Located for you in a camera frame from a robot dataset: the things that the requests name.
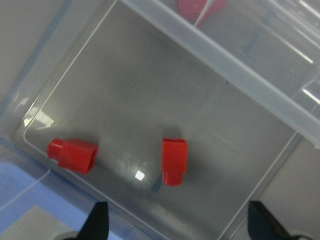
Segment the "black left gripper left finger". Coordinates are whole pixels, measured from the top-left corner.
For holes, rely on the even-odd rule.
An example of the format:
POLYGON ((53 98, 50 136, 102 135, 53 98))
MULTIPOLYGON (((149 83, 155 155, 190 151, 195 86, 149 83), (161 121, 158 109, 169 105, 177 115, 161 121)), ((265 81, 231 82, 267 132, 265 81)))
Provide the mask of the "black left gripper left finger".
POLYGON ((96 202, 75 240, 107 240, 109 237, 109 206, 96 202))

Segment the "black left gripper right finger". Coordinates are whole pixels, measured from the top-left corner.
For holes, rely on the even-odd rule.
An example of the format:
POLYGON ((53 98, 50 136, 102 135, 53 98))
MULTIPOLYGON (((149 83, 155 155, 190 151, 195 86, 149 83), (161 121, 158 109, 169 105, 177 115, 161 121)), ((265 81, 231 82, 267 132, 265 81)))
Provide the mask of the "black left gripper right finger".
POLYGON ((291 240, 292 236, 261 201, 248 203, 247 231, 251 240, 291 240))

